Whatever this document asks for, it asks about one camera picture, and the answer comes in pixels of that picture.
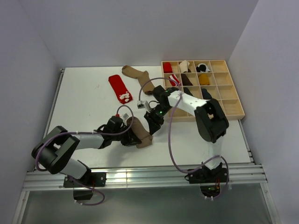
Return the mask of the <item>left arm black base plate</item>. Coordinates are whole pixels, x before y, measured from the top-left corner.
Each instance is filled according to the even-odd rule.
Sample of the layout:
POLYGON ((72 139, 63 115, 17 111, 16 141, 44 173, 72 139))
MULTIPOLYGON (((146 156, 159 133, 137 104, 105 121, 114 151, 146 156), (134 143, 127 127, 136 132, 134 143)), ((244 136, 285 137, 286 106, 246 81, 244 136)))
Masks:
POLYGON ((105 200, 104 193, 96 188, 105 187, 106 179, 106 172, 88 172, 81 179, 68 175, 64 179, 63 187, 73 189, 73 199, 76 203, 84 206, 95 206, 105 200), (96 194, 102 196, 102 199, 97 203, 88 203, 96 194))

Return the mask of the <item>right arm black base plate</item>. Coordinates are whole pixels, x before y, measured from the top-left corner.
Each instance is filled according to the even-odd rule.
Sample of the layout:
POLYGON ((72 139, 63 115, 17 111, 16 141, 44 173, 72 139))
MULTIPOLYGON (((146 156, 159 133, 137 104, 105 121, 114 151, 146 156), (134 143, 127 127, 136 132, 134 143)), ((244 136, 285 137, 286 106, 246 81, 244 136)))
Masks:
POLYGON ((223 163, 220 162, 214 169, 209 169, 204 165, 201 169, 186 174, 184 178, 189 184, 199 184, 200 191, 205 199, 214 200, 228 187, 229 169, 227 164, 225 165, 223 167, 223 163))

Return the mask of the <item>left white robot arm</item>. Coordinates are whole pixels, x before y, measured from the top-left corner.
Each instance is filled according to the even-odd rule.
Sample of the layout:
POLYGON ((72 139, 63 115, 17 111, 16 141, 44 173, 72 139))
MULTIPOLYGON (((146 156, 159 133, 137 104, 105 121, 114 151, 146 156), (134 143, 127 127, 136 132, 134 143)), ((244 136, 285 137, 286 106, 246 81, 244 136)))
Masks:
POLYGON ((51 174, 61 173, 67 175, 69 181, 74 178, 79 186, 91 186, 97 182, 91 169, 71 157, 76 150, 104 149, 113 141, 119 141, 123 146, 134 146, 142 142, 131 125, 125 125, 120 117, 112 116, 92 133, 71 133, 62 126, 56 126, 33 149, 31 155, 51 174))

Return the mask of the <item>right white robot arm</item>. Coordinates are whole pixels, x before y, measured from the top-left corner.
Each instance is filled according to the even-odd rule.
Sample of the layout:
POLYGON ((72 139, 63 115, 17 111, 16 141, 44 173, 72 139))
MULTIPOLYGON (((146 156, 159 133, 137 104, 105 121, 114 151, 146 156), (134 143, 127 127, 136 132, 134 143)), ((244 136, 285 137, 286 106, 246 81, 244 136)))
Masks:
POLYGON ((153 109, 148 108, 144 115, 150 134, 161 128, 168 112, 178 108, 195 117, 199 135, 208 145, 208 158, 197 168, 184 170, 174 164, 175 168, 185 174, 189 183, 228 183, 228 163, 221 150, 229 122, 219 102, 214 98, 205 100, 190 96, 176 87, 164 89, 158 86, 154 88, 153 96, 158 104, 153 109))

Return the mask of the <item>brown sock with striped cuff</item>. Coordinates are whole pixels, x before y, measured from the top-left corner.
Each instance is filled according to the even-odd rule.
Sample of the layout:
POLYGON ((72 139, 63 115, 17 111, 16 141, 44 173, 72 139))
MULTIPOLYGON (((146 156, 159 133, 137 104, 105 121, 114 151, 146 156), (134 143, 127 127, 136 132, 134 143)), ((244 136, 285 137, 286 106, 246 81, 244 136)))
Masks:
POLYGON ((153 136, 144 128, 140 120, 136 117, 129 117, 126 121, 127 125, 131 125, 133 133, 141 141, 136 144, 138 149, 149 147, 152 145, 153 136))

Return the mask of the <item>navy blue patterned sock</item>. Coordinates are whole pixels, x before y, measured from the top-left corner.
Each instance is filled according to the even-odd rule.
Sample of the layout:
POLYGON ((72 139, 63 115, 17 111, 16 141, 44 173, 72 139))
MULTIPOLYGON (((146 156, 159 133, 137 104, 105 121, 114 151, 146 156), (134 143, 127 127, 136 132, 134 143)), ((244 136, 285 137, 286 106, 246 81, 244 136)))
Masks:
POLYGON ((207 89, 203 88, 201 89, 201 92, 202 92, 203 99, 210 100, 213 98, 211 94, 207 91, 207 89))

